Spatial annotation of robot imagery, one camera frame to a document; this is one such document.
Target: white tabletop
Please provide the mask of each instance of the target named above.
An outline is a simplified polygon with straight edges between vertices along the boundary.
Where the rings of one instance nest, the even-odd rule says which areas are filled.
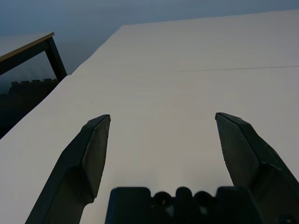
[[[0,36],[0,62],[54,35],[53,32]]]
[[[244,26],[254,16],[263,18],[264,15],[267,27],[271,27],[275,26],[272,23],[276,23],[278,14],[284,21],[288,21],[289,17],[299,21],[299,11],[210,20],[216,23],[218,19],[224,26],[225,20],[229,24],[232,19],[239,18],[244,21]],[[194,54],[189,59],[197,57],[198,60],[190,62],[188,51],[183,46],[196,36],[192,33],[190,38],[185,35],[181,36],[181,40],[175,40],[173,48],[179,45],[180,51],[173,56],[168,37],[181,33],[179,27],[184,26],[180,24],[185,24],[190,31],[190,24],[196,26],[198,22],[208,27],[200,21],[122,27],[0,140],[0,217],[3,223],[26,221],[61,152],[88,120],[107,113],[112,121],[106,165],[98,197],[83,212],[83,224],[104,223],[109,194],[114,187],[145,186],[152,194],[165,190],[174,195],[179,186],[187,186],[193,193],[205,190],[214,194],[217,187],[232,185],[221,152],[214,120],[216,112],[230,113],[251,123],[299,178],[299,64],[294,64],[291,56],[286,58],[287,53],[283,50],[284,46],[289,49],[289,43],[295,40],[283,38],[278,41],[282,50],[272,51],[277,54],[273,56],[276,64],[265,58],[264,66],[264,57],[260,57],[260,61],[255,60],[255,53],[259,57],[254,44],[256,39],[248,46],[247,50],[252,52],[244,62],[240,58],[235,62],[235,52],[227,51],[229,65],[226,66],[219,57],[225,42],[223,45],[217,43],[220,47],[209,54],[200,51],[200,48],[193,50]],[[178,24],[178,33],[165,32],[163,36],[162,30],[154,28],[161,26],[167,31],[168,24],[172,27],[173,23]],[[198,40],[200,46],[205,46],[204,42],[211,43],[211,38],[224,32],[223,26],[215,28],[206,39]],[[135,27],[140,29],[140,33],[136,29],[132,31],[135,35],[128,35]],[[150,27],[150,32],[143,35],[146,27]],[[161,34],[151,37],[154,43],[150,44],[148,36],[152,33]],[[256,33],[255,37],[266,35],[263,29]],[[143,51],[138,51],[134,41],[130,41],[133,37],[137,37],[136,44],[143,47]],[[295,49],[294,45],[292,54],[299,54],[299,50]],[[185,63],[178,64],[175,58],[179,58],[180,52]],[[167,63],[156,60],[154,54]],[[200,59],[209,62],[205,68],[211,70],[187,70],[189,66],[201,69],[205,64]],[[238,62],[246,64],[246,68],[270,65],[275,68],[242,69]]]

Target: white table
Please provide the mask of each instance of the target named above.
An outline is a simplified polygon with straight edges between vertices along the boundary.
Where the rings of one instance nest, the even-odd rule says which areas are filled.
[[[53,32],[47,32],[0,36],[0,75],[45,51],[56,78],[60,82],[67,74],[53,35]]]
[[[122,27],[0,140],[2,222],[26,221],[63,149],[107,113],[106,165],[83,224],[104,223],[117,186],[232,185],[216,112],[251,123],[299,178],[298,22],[283,11]]]

